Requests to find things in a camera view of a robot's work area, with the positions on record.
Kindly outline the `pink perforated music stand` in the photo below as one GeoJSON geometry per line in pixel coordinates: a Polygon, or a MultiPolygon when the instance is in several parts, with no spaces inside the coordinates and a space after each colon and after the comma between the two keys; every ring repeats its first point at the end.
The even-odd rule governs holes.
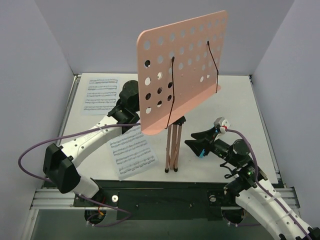
{"type": "Polygon", "coordinates": [[[225,10],[142,31],[136,41],[140,128],[167,131],[166,172],[178,169],[182,118],[220,90],[225,10]]]}

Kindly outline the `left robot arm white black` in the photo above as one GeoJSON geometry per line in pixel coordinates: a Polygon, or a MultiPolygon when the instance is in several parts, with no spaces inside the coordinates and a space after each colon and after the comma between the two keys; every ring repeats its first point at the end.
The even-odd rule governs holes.
{"type": "Polygon", "coordinates": [[[46,148],[43,172],[60,193],[82,195],[92,206],[102,202],[101,187],[92,178],[78,173],[77,168],[105,143],[136,126],[139,110],[138,81],[129,80],[123,85],[115,107],[97,125],[72,141],[60,146],[53,143],[46,148]]]}

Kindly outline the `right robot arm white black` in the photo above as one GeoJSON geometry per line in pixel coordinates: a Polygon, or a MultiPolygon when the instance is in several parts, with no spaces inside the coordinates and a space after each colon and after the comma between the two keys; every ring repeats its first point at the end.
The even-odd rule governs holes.
{"type": "Polygon", "coordinates": [[[318,240],[320,229],[301,219],[276,191],[267,175],[258,166],[254,151],[237,130],[226,126],[212,127],[191,134],[185,144],[198,157],[215,154],[232,165],[234,180],[224,187],[224,201],[237,204],[254,217],[276,240],[318,240]]]}

